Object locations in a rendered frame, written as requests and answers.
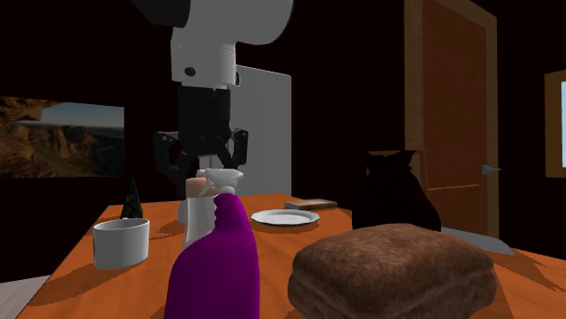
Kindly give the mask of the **brown bread loaf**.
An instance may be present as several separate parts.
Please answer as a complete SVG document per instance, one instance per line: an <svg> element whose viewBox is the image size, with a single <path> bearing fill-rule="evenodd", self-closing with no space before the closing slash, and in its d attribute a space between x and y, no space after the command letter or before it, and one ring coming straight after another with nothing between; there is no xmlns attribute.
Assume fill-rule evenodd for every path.
<svg viewBox="0 0 566 319"><path fill-rule="evenodd" d="M470 319L496 290L481 248L410 224L321 238L296 253L288 280L306 319Z"/></svg>

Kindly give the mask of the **black sack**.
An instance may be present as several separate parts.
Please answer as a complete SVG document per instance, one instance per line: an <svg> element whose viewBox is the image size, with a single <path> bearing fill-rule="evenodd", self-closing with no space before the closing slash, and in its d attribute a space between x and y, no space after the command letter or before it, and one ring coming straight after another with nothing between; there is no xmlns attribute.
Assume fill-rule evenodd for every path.
<svg viewBox="0 0 566 319"><path fill-rule="evenodd" d="M412 173L412 150L390 155L366 154L368 173L352 208L352 228L408 223L439 231L441 219Z"/></svg>

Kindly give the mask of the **landscape wall picture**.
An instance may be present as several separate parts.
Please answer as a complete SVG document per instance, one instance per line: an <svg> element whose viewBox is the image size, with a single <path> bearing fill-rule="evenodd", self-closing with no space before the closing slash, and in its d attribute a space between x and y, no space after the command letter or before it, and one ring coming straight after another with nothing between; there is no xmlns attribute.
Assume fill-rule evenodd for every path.
<svg viewBox="0 0 566 319"><path fill-rule="evenodd" d="M0 179L124 172L124 108L0 96Z"/></svg>

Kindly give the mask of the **wood-framed window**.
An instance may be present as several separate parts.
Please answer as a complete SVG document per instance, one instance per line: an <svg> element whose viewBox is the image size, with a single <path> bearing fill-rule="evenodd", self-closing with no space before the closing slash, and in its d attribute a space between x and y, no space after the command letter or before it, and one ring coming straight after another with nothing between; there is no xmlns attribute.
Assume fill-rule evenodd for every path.
<svg viewBox="0 0 566 319"><path fill-rule="evenodd" d="M545 175L566 179L566 70L544 75Z"/></svg>

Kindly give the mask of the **white cup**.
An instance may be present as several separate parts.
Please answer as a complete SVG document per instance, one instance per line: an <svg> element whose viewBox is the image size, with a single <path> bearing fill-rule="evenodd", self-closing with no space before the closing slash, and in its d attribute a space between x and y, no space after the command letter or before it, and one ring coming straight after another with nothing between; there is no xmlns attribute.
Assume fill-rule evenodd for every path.
<svg viewBox="0 0 566 319"><path fill-rule="evenodd" d="M93 227L93 263L101 270L120 269L143 262L149 254L150 220L123 218Z"/></svg>

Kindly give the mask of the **purple spray bottle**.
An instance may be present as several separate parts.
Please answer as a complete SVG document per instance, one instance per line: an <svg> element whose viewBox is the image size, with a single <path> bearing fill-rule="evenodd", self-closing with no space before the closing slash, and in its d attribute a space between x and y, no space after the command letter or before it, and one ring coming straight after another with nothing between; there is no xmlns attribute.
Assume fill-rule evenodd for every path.
<svg viewBox="0 0 566 319"><path fill-rule="evenodd" d="M168 285L163 319L259 319L259 258L235 188L236 169L201 169L219 194L213 230L182 249Z"/></svg>

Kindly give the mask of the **white plate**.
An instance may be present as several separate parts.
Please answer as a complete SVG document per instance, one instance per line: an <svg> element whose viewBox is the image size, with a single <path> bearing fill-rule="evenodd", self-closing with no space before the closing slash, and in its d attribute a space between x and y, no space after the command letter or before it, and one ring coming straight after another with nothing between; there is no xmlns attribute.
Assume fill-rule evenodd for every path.
<svg viewBox="0 0 566 319"><path fill-rule="evenodd" d="M306 210L279 208L256 212L250 218L260 224L293 227L314 223L320 216Z"/></svg>

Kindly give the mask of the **dark cone-shaped figure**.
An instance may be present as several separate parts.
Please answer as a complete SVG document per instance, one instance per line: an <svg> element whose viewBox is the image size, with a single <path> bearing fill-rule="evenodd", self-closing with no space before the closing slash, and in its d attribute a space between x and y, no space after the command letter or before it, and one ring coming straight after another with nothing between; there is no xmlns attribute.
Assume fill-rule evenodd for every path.
<svg viewBox="0 0 566 319"><path fill-rule="evenodd" d="M120 219L143 218L142 205L136 188L135 180L130 179L122 205Z"/></svg>

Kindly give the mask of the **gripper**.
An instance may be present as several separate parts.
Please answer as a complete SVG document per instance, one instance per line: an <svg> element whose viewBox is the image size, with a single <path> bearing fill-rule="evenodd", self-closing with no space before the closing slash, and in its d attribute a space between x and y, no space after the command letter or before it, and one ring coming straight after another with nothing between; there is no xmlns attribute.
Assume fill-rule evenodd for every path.
<svg viewBox="0 0 566 319"><path fill-rule="evenodd" d="M155 131L153 143L158 171L177 188L195 176L197 156L217 155L224 169L237 169L247 162L249 133L231 130L230 90L179 85L178 132ZM233 141L229 153L228 140Z"/></svg>

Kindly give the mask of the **brown wooden door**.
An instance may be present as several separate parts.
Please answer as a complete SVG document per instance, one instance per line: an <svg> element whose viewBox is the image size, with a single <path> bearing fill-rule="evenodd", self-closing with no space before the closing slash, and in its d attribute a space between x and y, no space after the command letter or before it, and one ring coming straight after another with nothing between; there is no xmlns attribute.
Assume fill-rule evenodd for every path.
<svg viewBox="0 0 566 319"><path fill-rule="evenodd" d="M472 0L404 0L405 147L424 150L444 227L498 237L497 20Z"/></svg>

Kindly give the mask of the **orange wooden table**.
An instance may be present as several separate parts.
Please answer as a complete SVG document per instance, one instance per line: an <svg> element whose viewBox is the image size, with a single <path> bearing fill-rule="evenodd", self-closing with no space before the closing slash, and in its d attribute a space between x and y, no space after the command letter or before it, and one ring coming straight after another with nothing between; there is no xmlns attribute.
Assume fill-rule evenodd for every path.
<svg viewBox="0 0 566 319"><path fill-rule="evenodd" d="M178 202L145 203L151 222L149 254L137 266L100 270L87 232L17 319L162 319L171 267L181 251ZM288 301L288 278L298 250L351 225L346 209L322 210L303 227L254 223L261 275L261 319L304 319ZM514 250L493 253L498 280L493 303L471 319L566 319L566 260Z"/></svg>

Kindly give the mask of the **grey refrigerator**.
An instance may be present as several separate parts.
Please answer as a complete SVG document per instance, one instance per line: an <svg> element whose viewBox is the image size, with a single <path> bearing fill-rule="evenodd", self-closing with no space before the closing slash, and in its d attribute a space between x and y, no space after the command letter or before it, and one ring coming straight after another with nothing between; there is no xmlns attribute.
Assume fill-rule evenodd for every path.
<svg viewBox="0 0 566 319"><path fill-rule="evenodd" d="M249 133L240 196L291 194L291 85L289 75L239 66L231 90L230 127Z"/></svg>

